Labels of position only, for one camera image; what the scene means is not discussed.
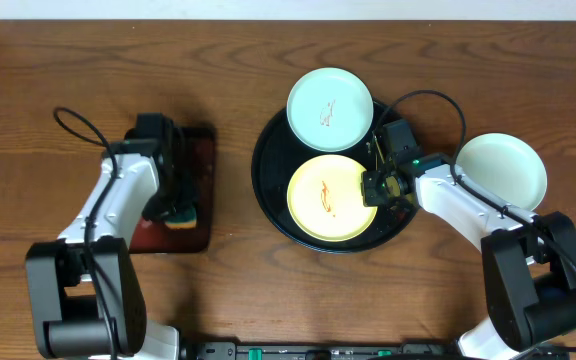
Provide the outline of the green yellow scrub sponge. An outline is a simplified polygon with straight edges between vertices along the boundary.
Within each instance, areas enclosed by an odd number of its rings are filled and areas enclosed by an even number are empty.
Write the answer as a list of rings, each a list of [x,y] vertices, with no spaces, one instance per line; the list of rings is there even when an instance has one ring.
[[[167,228],[172,230],[194,229],[197,227],[197,212],[194,206],[188,206],[178,211],[164,221]]]

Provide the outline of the yellow plate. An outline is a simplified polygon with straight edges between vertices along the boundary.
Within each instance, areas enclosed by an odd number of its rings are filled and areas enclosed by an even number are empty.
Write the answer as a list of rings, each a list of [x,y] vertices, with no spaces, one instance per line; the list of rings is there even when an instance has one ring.
[[[362,174],[366,168],[342,155],[321,155],[304,162],[292,175],[286,201],[291,218],[311,237],[337,243],[363,233],[377,214],[366,206]]]

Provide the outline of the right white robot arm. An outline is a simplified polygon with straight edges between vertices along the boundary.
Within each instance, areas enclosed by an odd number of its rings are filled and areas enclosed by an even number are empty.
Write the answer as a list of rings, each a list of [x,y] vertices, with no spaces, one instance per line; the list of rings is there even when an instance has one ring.
[[[443,154],[361,176],[367,206],[422,209],[481,253],[488,316],[457,341],[462,356],[527,359],[576,353],[576,227],[487,192]]]

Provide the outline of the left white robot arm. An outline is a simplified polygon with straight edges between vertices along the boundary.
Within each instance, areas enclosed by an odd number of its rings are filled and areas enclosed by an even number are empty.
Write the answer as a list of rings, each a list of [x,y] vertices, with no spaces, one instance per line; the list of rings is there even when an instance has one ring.
[[[58,239],[25,258],[35,342],[46,359],[179,359],[180,332],[147,317],[129,248],[139,221],[157,222],[148,203],[178,191],[184,143],[115,143],[99,179]]]

